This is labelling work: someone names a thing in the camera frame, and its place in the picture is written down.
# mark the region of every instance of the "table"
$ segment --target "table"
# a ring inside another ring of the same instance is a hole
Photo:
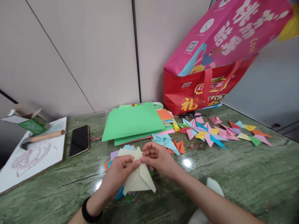
[[[218,116],[224,125],[228,125],[228,120],[234,123],[241,120],[243,124],[258,126],[273,136],[269,139],[273,147],[263,143],[254,147],[242,139],[224,142],[227,150],[218,146],[209,148],[199,139],[190,141],[187,134],[173,133],[172,140],[183,140],[186,148],[183,155],[173,154],[175,160],[203,183],[208,177],[215,179],[227,199],[262,221],[296,223],[298,144],[224,105],[199,112]],[[66,223],[84,199],[100,186],[106,173],[104,164],[110,159],[110,153],[120,148],[114,146],[113,140],[101,142],[105,121],[106,113],[69,119],[65,161],[0,196],[2,223]],[[90,149],[69,158],[72,130],[85,124],[89,125],[92,137]],[[149,141],[141,140],[134,145],[142,147]],[[105,209],[101,223],[187,223],[196,205],[157,170],[153,181],[157,188],[155,194],[143,191],[131,204],[124,198],[114,200]]]

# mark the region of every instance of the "wooden handle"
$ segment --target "wooden handle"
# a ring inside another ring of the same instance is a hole
[[[60,131],[52,132],[52,133],[49,133],[49,134],[32,137],[30,139],[30,142],[39,142],[39,141],[46,140],[46,139],[49,139],[49,138],[58,137],[58,136],[64,135],[64,134],[65,134],[65,130],[60,130]]]

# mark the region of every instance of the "left hand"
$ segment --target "left hand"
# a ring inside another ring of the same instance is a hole
[[[134,157],[130,155],[115,157],[99,190],[104,192],[110,199],[113,199],[125,184],[129,175],[141,164],[140,160],[134,162],[133,160]]]

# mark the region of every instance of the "bag handle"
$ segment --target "bag handle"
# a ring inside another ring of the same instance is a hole
[[[222,90],[222,88],[226,85],[226,83],[230,80],[230,78],[238,70],[240,65],[241,65],[241,61],[235,62],[235,66],[234,66],[233,70],[227,76],[225,82],[223,82],[222,85],[219,87],[219,89],[218,89],[217,93],[215,94],[215,96],[219,94],[219,92]],[[204,80],[204,84],[203,84],[202,97],[206,102],[208,102],[209,101],[209,96],[210,96],[210,87],[211,87],[211,84],[212,84],[213,69],[211,69],[211,68],[206,69],[205,73],[204,73],[204,76],[205,76],[205,80]]]

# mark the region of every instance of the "qr code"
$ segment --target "qr code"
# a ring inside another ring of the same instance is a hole
[[[193,51],[195,46],[197,45],[198,41],[192,41],[191,44],[189,44],[189,47],[187,47],[186,51]]]
[[[186,87],[188,87],[191,83],[192,83],[192,82],[186,82],[186,83],[184,83],[184,85],[182,86],[182,88],[186,88]]]

